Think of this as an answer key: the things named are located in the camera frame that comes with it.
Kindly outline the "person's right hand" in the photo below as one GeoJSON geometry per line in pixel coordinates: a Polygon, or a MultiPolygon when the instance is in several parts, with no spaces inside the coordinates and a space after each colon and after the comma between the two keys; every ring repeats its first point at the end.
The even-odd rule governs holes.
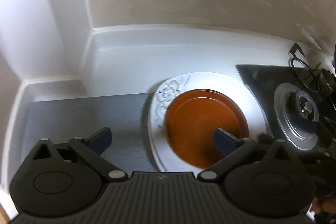
{"type": "Polygon", "coordinates": [[[311,210],[315,213],[325,211],[327,213],[336,213],[336,198],[315,198],[311,204],[311,210]]]}

